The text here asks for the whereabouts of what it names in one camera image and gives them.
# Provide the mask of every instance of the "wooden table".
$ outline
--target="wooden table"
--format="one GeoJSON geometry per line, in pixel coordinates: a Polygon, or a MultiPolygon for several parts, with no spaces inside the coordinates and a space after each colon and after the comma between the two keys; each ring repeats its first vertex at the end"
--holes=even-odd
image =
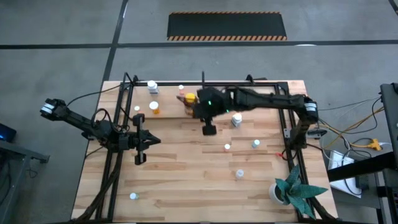
{"type": "MultiPolygon", "coordinates": [[[[303,81],[287,82],[290,94],[306,94],[303,81]]],[[[118,84],[105,82],[103,90],[118,84]]],[[[196,93],[198,88],[201,87],[186,86],[185,92],[196,93]]],[[[254,89],[262,93],[273,91],[271,87],[254,89]]],[[[178,87],[160,86],[159,91],[159,95],[153,96],[146,87],[134,88],[132,107],[141,107],[146,114],[144,129],[150,130],[162,143],[146,150],[147,162],[140,166],[134,165],[135,150],[124,152],[115,222],[297,221],[293,206],[276,205],[268,196],[269,186],[275,178],[285,179],[289,173],[287,162],[275,155],[284,149],[277,110],[245,111],[240,128],[231,125],[233,112],[218,116],[214,119],[218,134],[204,136],[201,132],[203,123],[190,119],[175,98],[178,87]],[[150,111],[152,100],[159,102],[160,114],[150,111]],[[255,139],[261,144],[252,149],[251,143],[255,139]],[[230,152],[223,151],[225,144],[231,145],[230,152]],[[236,180],[234,174],[238,169],[244,170],[243,179],[236,180]],[[139,194],[139,200],[129,198],[132,192],[139,194]]],[[[107,109],[113,117],[117,97],[118,89],[103,93],[98,107],[107,109]]],[[[99,144],[91,142],[87,153],[97,148],[99,144]]],[[[308,147],[303,150],[303,156],[309,183],[330,189],[322,152],[308,147]]],[[[73,218],[82,214],[98,193],[105,158],[106,149],[102,149],[86,159],[73,218]]],[[[109,195],[110,191],[105,200],[105,214],[109,195]]],[[[331,190],[317,199],[337,217],[331,190]]]]}

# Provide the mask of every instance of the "black mat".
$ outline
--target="black mat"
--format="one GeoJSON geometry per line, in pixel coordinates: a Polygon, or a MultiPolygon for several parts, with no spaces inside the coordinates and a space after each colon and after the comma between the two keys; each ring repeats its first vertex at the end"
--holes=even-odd
{"type": "Polygon", "coordinates": [[[286,40],[280,12],[173,12],[167,40],[286,40]]]}

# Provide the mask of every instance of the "hazard stripe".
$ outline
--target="hazard stripe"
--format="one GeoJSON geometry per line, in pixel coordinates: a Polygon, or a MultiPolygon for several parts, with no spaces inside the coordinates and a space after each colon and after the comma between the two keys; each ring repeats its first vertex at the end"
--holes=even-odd
{"type": "Polygon", "coordinates": [[[260,36],[170,36],[168,41],[270,41],[287,40],[286,36],[260,35],[260,36]]]}
{"type": "Polygon", "coordinates": [[[171,12],[171,14],[280,14],[280,12],[277,11],[261,11],[261,12],[211,12],[211,11],[206,11],[206,12],[171,12]]]}

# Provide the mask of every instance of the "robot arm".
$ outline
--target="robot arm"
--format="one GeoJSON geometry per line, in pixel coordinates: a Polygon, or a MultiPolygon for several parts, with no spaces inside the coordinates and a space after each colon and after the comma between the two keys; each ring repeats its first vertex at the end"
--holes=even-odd
{"type": "Polygon", "coordinates": [[[101,146],[104,146],[111,152],[119,152],[129,149],[137,149],[135,157],[136,165],[140,165],[146,161],[146,154],[144,150],[149,146],[160,143],[160,139],[153,136],[148,130],[142,129],[142,124],[145,121],[143,114],[133,116],[133,125],[137,127],[136,132],[127,132],[126,130],[118,130],[113,123],[102,119],[95,121],[95,114],[91,119],[88,119],[80,114],[70,110],[63,100],[46,99],[44,106],[40,110],[41,116],[51,121],[64,121],[80,130],[82,136],[92,140],[97,139],[101,146]]]}
{"type": "Polygon", "coordinates": [[[305,148],[305,135],[311,124],[318,122],[317,103],[305,95],[274,95],[257,93],[248,88],[227,87],[223,91],[213,87],[198,90],[199,102],[193,107],[194,117],[204,119],[204,135],[216,134],[212,117],[229,111],[249,111],[254,108],[294,110],[300,118],[290,131],[290,145],[305,148]]]}

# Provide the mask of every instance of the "concrete floor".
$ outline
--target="concrete floor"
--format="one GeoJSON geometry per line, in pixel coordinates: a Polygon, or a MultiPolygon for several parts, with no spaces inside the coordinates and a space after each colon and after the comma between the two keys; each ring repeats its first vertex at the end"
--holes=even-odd
{"type": "MultiPolygon", "coordinates": [[[[110,43],[122,0],[0,0],[1,44],[110,43]]],[[[281,11],[289,40],[398,39],[398,17],[386,0],[130,0],[120,36],[124,42],[164,42],[172,11],[281,11]]],[[[39,175],[27,179],[13,223],[48,223],[70,218],[87,141],[66,123],[39,116],[46,98],[72,98],[99,90],[109,49],[0,50],[0,121],[18,131],[21,146],[50,154],[39,175]]],[[[223,47],[118,49],[110,80],[124,72],[145,80],[305,80],[320,108],[377,96],[382,83],[398,82],[398,45],[322,47],[223,47]]],[[[98,96],[71,105],[91,116],[98,96]]],[[[371,112],[371,104],[321,112],[337,128],[371,112]]],[[[384,114],[374,131],[348,136],[388,142],[384,114]]],[[[363,129],[373,126],[373,121],[363,129]]],[[[325,142],[333,136],[328,134],[325,142]]],[[[341,144],[334,149],[343,150],[341,144]]],[[[340,218],[376,223],[373,209],[336,203],[340,218]]]]}

